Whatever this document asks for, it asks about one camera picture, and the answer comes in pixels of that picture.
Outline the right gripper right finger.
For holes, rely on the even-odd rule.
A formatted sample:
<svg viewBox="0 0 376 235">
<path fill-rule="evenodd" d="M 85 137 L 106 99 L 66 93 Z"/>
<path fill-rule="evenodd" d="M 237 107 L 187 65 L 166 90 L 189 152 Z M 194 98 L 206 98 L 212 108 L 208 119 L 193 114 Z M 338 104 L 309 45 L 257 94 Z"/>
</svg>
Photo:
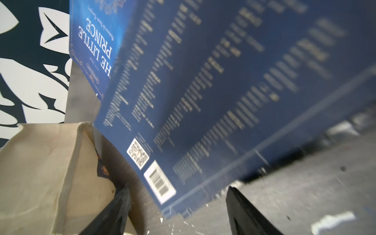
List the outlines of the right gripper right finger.
<svg viewBox="0 0 376 235">
<path fill-rule="evenodd" d="M 228 188 L 226 205 L 233 235 L 283 235 L 238 189 Z"/>
</svg>

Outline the dark blue bottom book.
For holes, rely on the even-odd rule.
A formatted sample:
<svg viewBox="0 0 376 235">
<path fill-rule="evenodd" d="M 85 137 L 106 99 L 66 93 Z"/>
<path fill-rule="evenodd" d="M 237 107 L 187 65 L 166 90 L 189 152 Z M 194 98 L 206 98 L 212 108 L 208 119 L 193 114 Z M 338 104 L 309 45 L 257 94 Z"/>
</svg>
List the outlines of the dark blue bottom book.
<svg viewBox="0 0 376 235">
<path fill-rule="evenodd" d="M 103 100 L 137 1 L 70 1 L 70 56 Z"/>
</svg>

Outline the cream canvas tote bag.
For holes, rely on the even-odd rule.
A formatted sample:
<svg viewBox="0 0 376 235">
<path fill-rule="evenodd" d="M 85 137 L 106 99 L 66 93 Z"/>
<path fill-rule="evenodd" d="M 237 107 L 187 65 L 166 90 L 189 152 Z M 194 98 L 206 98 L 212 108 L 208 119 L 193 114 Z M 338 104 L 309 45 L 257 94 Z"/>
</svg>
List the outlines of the cream canvas tote bag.
<svg viewBox="0 0 376 235">
<path fill-rule="evenodd" d="M 119 193 L 90 122 L 19 124 L 1 149 L 1 234 L 78 235 Z M 128 216 L 123 235 L 136 230 Z"/>
</svg>

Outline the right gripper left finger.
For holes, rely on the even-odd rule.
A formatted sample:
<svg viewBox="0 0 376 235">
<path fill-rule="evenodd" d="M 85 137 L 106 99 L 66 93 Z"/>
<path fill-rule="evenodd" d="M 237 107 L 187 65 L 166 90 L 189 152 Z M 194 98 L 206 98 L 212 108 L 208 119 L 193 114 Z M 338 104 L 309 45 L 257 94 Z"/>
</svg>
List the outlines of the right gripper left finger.
<svg viewBox="0 0 376 235">
<path fill-rule="evenodd" d="M 123 188 L 80 235 L 123 235 L 130 209 L 130 192 Z"/>
</svg>

